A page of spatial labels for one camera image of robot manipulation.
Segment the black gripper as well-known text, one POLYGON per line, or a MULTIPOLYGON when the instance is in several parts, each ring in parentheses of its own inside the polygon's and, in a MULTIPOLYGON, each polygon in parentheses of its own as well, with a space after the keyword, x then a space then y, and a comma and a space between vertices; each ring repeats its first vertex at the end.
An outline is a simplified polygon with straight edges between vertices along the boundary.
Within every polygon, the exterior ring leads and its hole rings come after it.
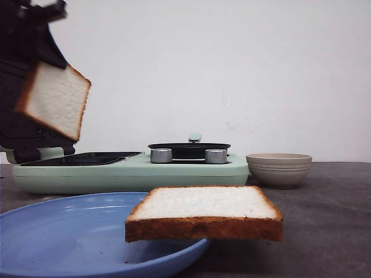
POLYGON ((49 29, 49 23, 66 17, 66 2, 54 1, 46 6, 31 1, 1 1, 1 37, 30 36, 31 58, 60 69, 67 68, 49 29))

